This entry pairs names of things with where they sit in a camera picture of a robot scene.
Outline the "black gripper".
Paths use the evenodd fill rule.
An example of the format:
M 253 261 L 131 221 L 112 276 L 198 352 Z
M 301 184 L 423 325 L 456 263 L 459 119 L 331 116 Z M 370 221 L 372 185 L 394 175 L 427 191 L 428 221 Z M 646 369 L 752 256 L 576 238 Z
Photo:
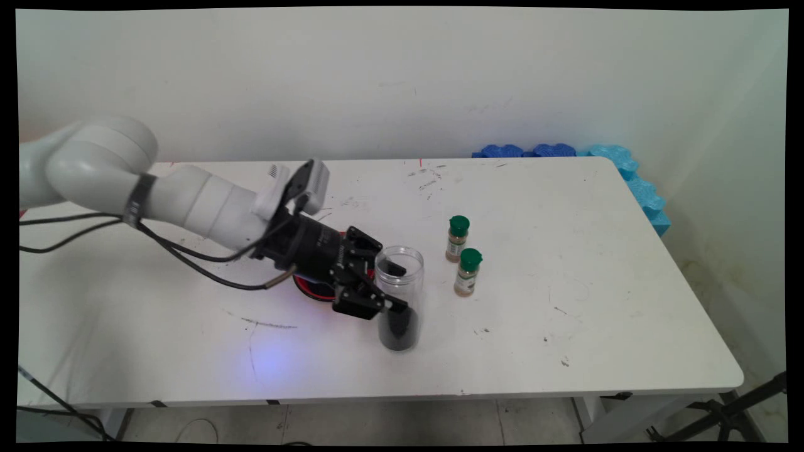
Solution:
M 365 269 L 334 269 L 342 263 L 345 242 L 351 256 L 365 261 Z M 265 240 L 253 250 L 253 258 L 271 260 L 278 270 L 293 267 L 299 277 L 332 286 L 333 311 L 372 320 L 384 311 L 401 314 L 410 308 L 407 301 L 376 286 L 380 272 L 391 277 L 407 274 L 389 257 L 381 256 L 377 264 L 382 249 L 379 241 L 354 226 L 340 234 L 314 218 L 280 211 L 270 221 Z

